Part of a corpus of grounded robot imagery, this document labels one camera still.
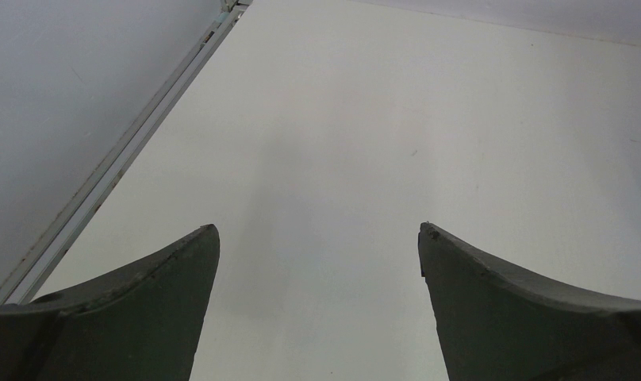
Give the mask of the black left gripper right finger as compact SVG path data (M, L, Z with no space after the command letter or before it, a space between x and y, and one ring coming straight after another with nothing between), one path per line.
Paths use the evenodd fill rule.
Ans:
M418 253L451 380L641 380L641 301L562 283L429 222Z

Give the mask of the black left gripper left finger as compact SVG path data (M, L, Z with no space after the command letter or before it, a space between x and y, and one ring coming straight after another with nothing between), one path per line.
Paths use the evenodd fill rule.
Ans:
M27 304L0 306L0 380L187 380L220 258L214 225Z

